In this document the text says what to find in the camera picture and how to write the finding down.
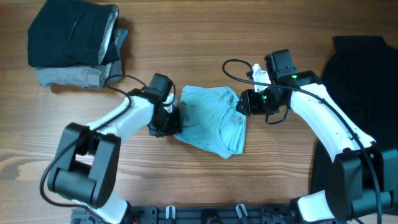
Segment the light blue t-shirt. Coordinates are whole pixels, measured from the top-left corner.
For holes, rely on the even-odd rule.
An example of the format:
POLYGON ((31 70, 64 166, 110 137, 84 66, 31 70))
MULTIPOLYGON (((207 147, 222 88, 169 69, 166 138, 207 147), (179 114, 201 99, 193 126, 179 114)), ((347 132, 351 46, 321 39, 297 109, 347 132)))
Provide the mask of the light blue t-shirt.
POLYGON ((182 131, 175 138, 224 159, 242 154, 246 116, 236 110, 238 101, 228 86, 185 86, 180 99, 182 131))

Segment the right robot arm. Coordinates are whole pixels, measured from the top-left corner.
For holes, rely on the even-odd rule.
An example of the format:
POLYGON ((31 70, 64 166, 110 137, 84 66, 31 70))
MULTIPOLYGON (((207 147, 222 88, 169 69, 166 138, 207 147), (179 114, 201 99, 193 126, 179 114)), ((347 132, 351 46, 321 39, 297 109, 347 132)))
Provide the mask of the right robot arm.
POLYGON ((300 72, 288 50, 250 65, 237 111, 270 116, 284 106, 298 114, 320 141, 313 181, 321 187, 291 201, 288 223, 344 222, 397 208, 397 151, 380 148, 339 108, 318 76, 300 72))

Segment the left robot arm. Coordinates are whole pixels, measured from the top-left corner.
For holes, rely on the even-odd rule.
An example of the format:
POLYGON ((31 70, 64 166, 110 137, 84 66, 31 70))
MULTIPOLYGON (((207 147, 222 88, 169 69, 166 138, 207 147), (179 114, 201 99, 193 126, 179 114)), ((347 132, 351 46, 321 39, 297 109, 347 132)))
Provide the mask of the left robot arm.
POLYGON ((71 200, 72 223, 137 223, 129 202, 114 191, 121 144, 144 126, 157 138, 181 131, 173 81, 156 73, 125 93, 123 103, 87 125, 70 123, 40 180, 44 190, 71 200))

